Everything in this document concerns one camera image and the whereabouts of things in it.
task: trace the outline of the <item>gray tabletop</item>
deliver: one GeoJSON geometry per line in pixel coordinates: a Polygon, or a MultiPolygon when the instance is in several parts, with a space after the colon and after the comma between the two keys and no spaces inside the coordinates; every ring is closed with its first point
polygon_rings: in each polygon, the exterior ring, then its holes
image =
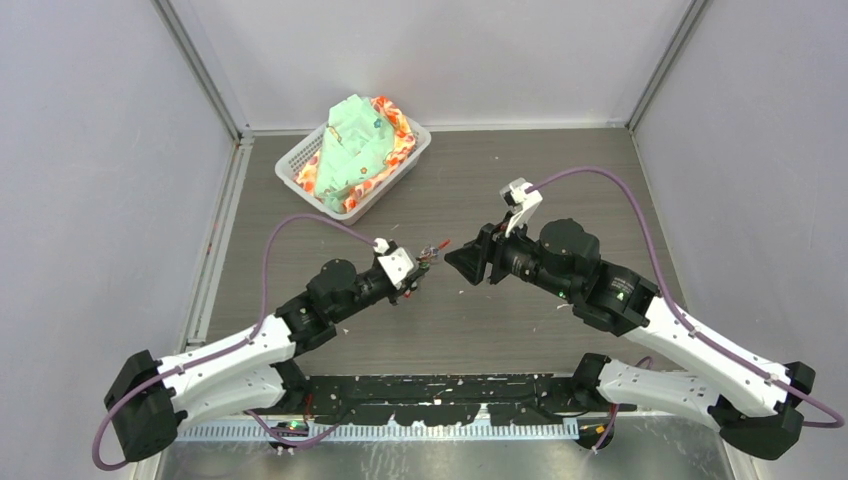
{"type": "MultiPolygon", "coordinates": [[[[286,215],[314,211],[274,174],[276,161],[300,136],[258,137],[250,157],[212,313],[208,340],[247,328],[260,302],[260,262],[268,235],[286,215]]],[[[418,165],[355,225],[373,237],[394,238],[416,253],[424,245],[476,237],[505,213],[498,190],[524,177],[597,165],[620,175],[648,217],[664,274],[682,301],[642,169],[623,129],[434,133],[418,165]]],[[[608,180],[591,174],[546,187],[530,225],[572,217],[601,241],[601,253],[654,280],[636,217],[608,180]]],[[[321,265],[346,258],[370,266],[361,243],[317,222],[287,227],[272,250],[270,309],[302,292],[321,265]]],[[[562,301],[507,278],[472,287],[448,265],[436,264],[422,288],[399,306],[377,304],[338,325],[339,335],[299,357],[307,374],[570,372],[586,352],[635,362],[647,349],[597,332],[562,301]]],[[[656,368],[672,368],[657,357],[656,368]]]]}

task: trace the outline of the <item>white plastic basket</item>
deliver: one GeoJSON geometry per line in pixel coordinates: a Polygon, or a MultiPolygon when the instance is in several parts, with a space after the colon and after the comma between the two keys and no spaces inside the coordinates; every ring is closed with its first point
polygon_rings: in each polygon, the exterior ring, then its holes
{"type": "Polygon", "coordinates": [[[300,188],[300,185],[294,182],[297,172],[299,172],[301,167],[303,167],[303,165],[312,158],[312,155],[321,148],[321,142],[324,139],[324,130],[327,128],[326,123],[318,127],[314,132],[310,133],[293,149],[291,149],[289,153],[283,155],[283,157],[277,161],[274,171],[287,187],[292,189],[294,193],[298,194],[302,199],[309,202],[309,204],[318,209],[318,211],[344,225],[353,225],[357,220],[359,220],[359,217],[364,215],[365,212],[367,212],[368,209],[370,209],[377,200],[380,199],[380,197],[385,195],[385,193],[388,192],[394,184],[412,170],[412,167],[418,163],[418,157],[421,155],[421,152],[430,145],[430,132],[421,127],[421,125],[410,120],[409,117],[407,117],[406,120],[409,122],[409,128],[412,129],[412,133],[415,135],[415,148],[412,152],[410,152],[406,161],[404,161],[389,178],[381,183],[370,194],[366,195],[365,198],[359,202],[359,205],[350,212],[336,213],[330,210],[327,206],[318,201],[317,198],[306,193],[306,191],[300,188]]]}

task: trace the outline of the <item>orange cloth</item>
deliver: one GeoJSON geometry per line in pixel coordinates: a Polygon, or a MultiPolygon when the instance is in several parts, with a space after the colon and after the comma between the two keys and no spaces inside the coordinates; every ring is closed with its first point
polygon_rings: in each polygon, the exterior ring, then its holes
{"type": "MultiPolygon", "coordinates": [[[[377,112],[386,117],[394,127],[395,145],[394,149],[389,152],[383,161],[386,168],[373,177],[350,188],[349,195],[343,202],[346,213],[356,208],[366,195],[380,186],[385,179],[389,178],[406,161],[412,150],[415,149],[415,135],[412,133],[412,129],[409,127],[409,122],[406,121],[406,116],[404,116],[403,112],[391,100],[383,96],[371,99],[371,105],[377,112]]],[[[321,150],[319,149],[295,177],[295,183],[312,196],[315,196],[315,179],[318,176],[318,166],[320,163],[321,150]]]]}

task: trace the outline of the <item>gray wall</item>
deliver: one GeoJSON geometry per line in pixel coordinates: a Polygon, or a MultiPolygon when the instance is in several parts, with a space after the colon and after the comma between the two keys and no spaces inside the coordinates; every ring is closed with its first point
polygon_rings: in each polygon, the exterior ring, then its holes
{"type": "Polygon", "coordinates": [[[626,121],[689,0],[177,0],[253,129],[315,128],[351,93],[424,125],[626,121]]]}
{"type": "Polygon", "coordinates": [[[3,2],[0,45],[0,478],[126,478],[103,395],[175,348],[231,143],[149,1],[3,2]]]}
{"type": "MultiPolygon", "coordinates": [[[[848,3],[714,2],[637,131],[691,310],[848,412],[848,3]]],[[[808,418],[826,419],[813,409],[808,418]]],[[[845,478],[803,432],[774,478],[845,478]]]]}

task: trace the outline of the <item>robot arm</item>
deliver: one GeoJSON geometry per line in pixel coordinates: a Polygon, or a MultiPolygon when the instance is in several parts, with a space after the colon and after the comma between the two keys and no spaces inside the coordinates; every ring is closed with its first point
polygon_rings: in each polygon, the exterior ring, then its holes
{"type": "Polygon", "coordinates": [[[763,381],[719,354],[679,324],[656,285],[602,260],[597,237],[572,219],[550,222],[538,240],[529,238],[527,221],[541,202],[538,191],[527,193],[530,186],[518,179],[501,190],[510,208],[504,220],[484,225],[475,240],[445,255],[445,261],[474,285],[491,264],[490,283],[516,276],[568,301],[587,325],[649,347],[688,370],[650,372],[587,354],[574,374],[587,407],[631,403],[678,414],[761,458],[777,458],[797,441],[800,400],[773,382],[809,393],[812,369],[755,355],[687,316],[696,331],[758,365],[771,379],[763,381]]]}
{"type": "Polygon", "coordinates": [[[142,382],[174,367],[218,356],[154,384],[112,420],[127,461],[150,457],[179,432],[205,421],[255,408],[301,402],[303,375],[292,359],[336,335],[335,324],[383,299],[396,304],[428,270],[394,242],[377,240],[370,269],[330,260],[306,290],[266,317],[253,340],[226,353],[254,327],[191,352],[154,360],[145,350],[130,357],[105,398],[110,409],[142,382]]]}

